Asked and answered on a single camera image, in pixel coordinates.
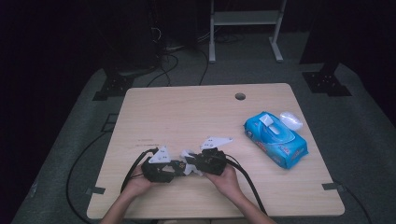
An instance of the cable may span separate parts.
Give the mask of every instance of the cable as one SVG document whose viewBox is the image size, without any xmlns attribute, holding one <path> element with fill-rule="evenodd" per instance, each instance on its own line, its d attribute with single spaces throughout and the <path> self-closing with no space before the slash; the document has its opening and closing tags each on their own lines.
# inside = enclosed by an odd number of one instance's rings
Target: cable
<svg viewBox="0 0 396 224">
<path fill-rule="evenodd" d="M 205 56 L 205 61 L 206 61 L 205 71 L 204 71 L 204 73 L 202 74 L 201 80 L 199 81 L 199 84 L 198 84 L 199 86 L 201 86 L 201 85 L 202 85 L 202 81 L 204 80 L 204 77 L 205 77 L 205 75 L 206 75 L 207 68 L 208 68 L 208 66 L 209 66 L 209 59 L 207 59 L 206 54 L 205 54 L 201 49 L 199 49 L 199 51 L 201 51 L 201 53 L 204 54 L 204 56 Z"/>
<path fill-rule="evenodd" d="M 78 211 L 76 210 L 76 208 L 74 207 L 74 205 L 72 204 L 71 200 L 70 200 L 70 195 L 69 195 L 69 183 L 70 183 L 70 178 L 73 174 L 74 168 L 76 166 L 76 164 L 78 163 L 79 159 L 81 159 L 82 155 L 84 155 L 84 153 L 97 141 L 99 140 L 101 137 L 103 137 L 105 134 L 107 133 L 111 133 L 111 131 L 104 131 L 102 134 L 100 134 L 99 136 L 97 136 L 95 139 L 93 139 L 93 141 L 91 141 L 83 150 L 82 152 L 78 155 L 77 159 L 74 161 L 72 168 L 69 171 L 69 175 L 67 176 L 67 181 L 66 181 L 66 199 L 67 199 L 67 203 L 69 204 L 70 208 L 72 209 L 73 213 L 76 214 L 77 217 L 79 217 L 79 219 L 81 219 L 84 223 L 87 224 L 91 224 L 91 222 L 87 219 L 85 219 L 85 217 L 83 217 L 82 215 L 80 215 L 78 213 Z"/>
<path fill-rule="evenodd" d="M 153 79 L 148 83 L 148 85 L 147 85 L 146 87 L 149 87 L 149 85 L 151 85 L 151 83 L 154 82 L 155 79 L 157 79 L 157 78 L 159 78 L 159 77 L 161 77 L 161 76 L 163 76 L 163 75 L 167 75 L 168 72 L 174 70 L 174 69 L 177 67 L 177 65 L 178 65 L 178 58 L 177 58 L 175 55 L 172 55 L 172 54 L 169 54 L 168 56 L 171 56 L 171 57 L 173 57 L 173 58 L 176 60 L 175 65 L 173 65 L 173 66 L 172 66 L 170 69 L 168 69 L 167 71 L 164 71 L 164 72 L 162 72 L 161 74 L 159 74 L 158 76 L 156 76 L 155 78 L 153 78 Z"/>
<path fill-rule="evenodd" d="M 160 63 L 160 68 L 161 68 L 161 70 L 163 70 L 163 72 L 166 75 L 166 78 L 168 79 L 168 84 L 166 86 L 172 86 L 171 78 L 169 77 L 168 72 L 163 69 L 163 64 L 162 63 Z"/>
<path fill-rule="evenodd" d="M 156 31 L 158 31 L 158 38 L 157 38 L 157 40 L 153 40 L 154 41 L 154 43 L 158 43 L 158 41 L 161 39 L 161 37 L 163 36 L 163 33 L 161 32 L 161 30 L 160 29 L 158 29 L 157 27 L 151 27 L 151 31 L 152 30 L 156 30 Z"/>
<path fill-rule="evenodd" d="M 231 45 L 245 39 L 245 36 L 243 34 L 240 35 L 242 37 L 238 37 L 237 35 L 221 34 L 216 36 L 215 41 L 218 44 Z"/>
<path fill-rule="evenodd" d="M 241 164 L 239 164 L 239 161 L 237 161 L 236 158 L 234 158 L 228 154 L 225 154 L 225 156 L 232 158 L 239 166 L 241 166 Z"/>
<path fill-rule="evenodd" d="M 346 186 L 344 186 L 340 181 L 338 181 L 338 180 L 336 180 L 336 179 L 334 179 L 334 178 L 333 178 L 332 180 L 333 180 L 335 183 L 337 183 L 338 185 L 340 185 L 341 187 L 343 187 L 343 188 L 346 190 L 346 192 L 348 192 L 348 193 L 355 199 L 355 201 L 356 201 L 356 202 L 359 204 L 359 206 L 361 207 L 361 210 L 363 210 L 364 215 L 366 215 L 367 221 L 368 221 L 370 224 L 372 224 L 373 221 L 371 220 L 369 213 L 368 213 L 367 210 L 364 208 L 363 203 L 358 199 L 358 197 L 356 197 L 356 195 L 355 195 L 349 188 L 347 188 Z"/>
<path fill-rule="evenodd" d="M 226 159 L 227 163 L 229 163 L 231 166 L 235 167 L 237 170 L 239 170 L 245 177 L 245 179 L 247 180 L 248 184 L 251 187 L 251 190 L 253 191 L 254 197 L 256 197 L 256 201 L 259 204 L 260 209 L 262 210 L 262 212 L 264 212 L 265 215 L 267 215 L 267 212 L 265 211 L 264 205 L 262 204 L 262 200 L 260 199 L 260 195 L 257 192 L 256 188 L 254 187 L 253 181 L 251 181 L 250 176 L 248 176 L 248 172 L 246 172 L 242 166 L 236 164 L 233 161 L 230 161 L 228 159 Z"/>
<path fill-rule="evenodd" d="M 122 192 L 125 189 L 126 184 L 128 184 L 128 181 L 131 179 L 131 175 L 134 172 L 134 169 L 139 164 L 139 162 L 141 160 L 143 160 L 143 158 L 146 156 L 146 154 L 148 154 L 149 152 L 151 152 L 152 154 L 155 154 L 157 151 L 158 151 L 158 148 L 152 148 L 152 149 L 146 150 L 146 151 L 142 152 L 142 154 L 140 154 L 140 156 L 136 159 L 136 161 L 132 165 L 131 169 L 129 169 L 128 174 L 125 176 L 124 181 L 122 182 L 120 192 Z"/>
<path fill-rule="evenodd" d="M 237 5 L 237 0 L 233 3 L 232 8 L 230 9 L 230 5 L 232 4 L 232 0 L 229 0 L 225 6 L 225 8 L 223 9 L 224 11 L 234 11 L 235 7 Z M 217 26 L 214 33 L 216 33 L 217 31 L 219 31 L 222 28 L 222 26 Z M 210 37 L 210 32 L 207 32 L 205 35 L 202 35 L 200 37 L 197 38 L 198 43 L 203 42 L 204 40 L 208 39 Z"/>
</svg>

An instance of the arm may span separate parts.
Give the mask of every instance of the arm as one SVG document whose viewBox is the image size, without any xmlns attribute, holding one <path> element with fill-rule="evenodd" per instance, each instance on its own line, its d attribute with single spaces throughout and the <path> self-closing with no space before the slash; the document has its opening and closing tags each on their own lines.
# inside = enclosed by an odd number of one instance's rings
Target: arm
<svg viewBox="0 0 396 224">
<path fill-rule="evenodd" d="M 142 174 L 142 168 L 139 165 L 134 169 L 132 176 L 140 174 Z M 131 179 L 126 185 L 124 191 L 108 209 L 100 223 L 121 223 L 131 202 L 133 202 L 137 196 L 148 191 L 152 185 L 153 183 L 149 182 L 143 176 L 137 176 Z"/>
<path fill-rule="evenodd" d="M 249 223 L 275 223 L 244 195 L 239 188 L 236 171 L 231 165 L 227 164 L 221 175 L 205 174 L 205 176 L 241 211 Z"/>
</svg>

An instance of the blue package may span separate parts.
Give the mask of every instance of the blue package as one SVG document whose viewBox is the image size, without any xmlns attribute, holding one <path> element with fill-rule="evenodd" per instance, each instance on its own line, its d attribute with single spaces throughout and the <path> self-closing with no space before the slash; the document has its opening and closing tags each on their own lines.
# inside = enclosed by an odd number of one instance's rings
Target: blue package
<svg viewBox="0 0 396 224">
<path fill-rule="evenodd" d="M 245 134 L 282 168 L 290 169 L 308 154 L 306 141 L 268 112 L 248 119 L 244 127 Z"/>
</svg>

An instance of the gray carpet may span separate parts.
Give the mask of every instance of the gray carpet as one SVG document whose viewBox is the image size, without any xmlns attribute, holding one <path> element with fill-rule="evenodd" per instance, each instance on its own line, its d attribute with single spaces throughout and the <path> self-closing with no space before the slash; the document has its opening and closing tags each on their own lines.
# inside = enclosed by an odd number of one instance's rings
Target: gray carpet
<svg viewBox="0 0 396 224">
<path fill-rule="evenodd" d="M 279 36 L 278 45 L 285 59 L 283 63 L 275 61 L 268 36 L 246 35 L 245 39 L 231 45 L 217 44 L 217 62 L 208 66 L 202 85 L 289 83 L 331 176 L 359 199 L 373 223 L 394 223 L 395 128 L 363 88 L 359 77 L 343 65 L 337 68 L 335 75 L 352 96 L 329 97 L 309 90 L 302 72 L 318 71 L 321 64 L 299 65 L 307 34 Z M 207 55 L 207 44 L 201 45 L 200 49 Z M 177 56 L 178 65 L 168 73 L 170 84 L 198 85 L 206 67 L 204 54 L 190 49 L 173 55 Z M 173 57 L 164 56 L 163 68 L 172 67 L 175 61 Z M 161 72 L 158 69 L 137 78 L 134 87 L 146 87 Z M 66 183 L 69 180 L 71 204 L 78 214 L 86 218 L 90 189 L 95 184 L 111 137 L 111 133 L 103 133 L 102 130 L 108 115 L 119 113 L 123 100 L 122 97 L 92 100 L 105 80 L 103 70 L 92 75 L 43 164 L 35 188 L 27 195 L 13 223 L 83 223 L 67 203 Z M 162 76 L 150 86 L 168 84 L 168 79 Z M 110 130 L 112 125 L 109 122 L 105 129 Z M 103 136 L 90 145 L 101 134 Z M 76 166 L 68 178 L 75 161 Z M 340 195 L 346 208 L 340 217 L 275 217 L 275 221 L 368 223 L 352 194 L 342 191 Z"/>
</svg>

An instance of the tabletop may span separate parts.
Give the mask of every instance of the tabletop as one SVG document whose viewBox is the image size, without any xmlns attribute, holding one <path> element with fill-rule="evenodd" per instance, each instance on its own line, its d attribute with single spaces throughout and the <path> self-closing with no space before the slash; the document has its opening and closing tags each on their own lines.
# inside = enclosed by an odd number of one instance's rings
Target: tabletop
<svg viewBox="0 0 396 224">
<path fill-rule="evenodd" d="M 276 116 L 289 111 L 304 124 L 297 133 L 306 140 L 309 154 L 290 170 L 277 166 L 244 133 L 245 121 L 262 111 Z M 96 182 L 105 192 L 92 195 L 87 216 L 105 215 L 143 151 L 166 146 L 172 159 L 179 160 L 184 149 L 199 153 L 208 136 L 233 139 L 219 150 L 236 158 L 247 171 L 269 216 L 339 216 L 345 212 L 337 190 L 322 187 L 332 179 L 291 87 L 275 83 L 128 90 Z M 248 182 L 237 174 L 241 190 L 257 204 Z M 191 174 L 153 187 L 131 204 L 125 217 L 228 218 L 242 214 L 208 179 Z"/>
</svg>

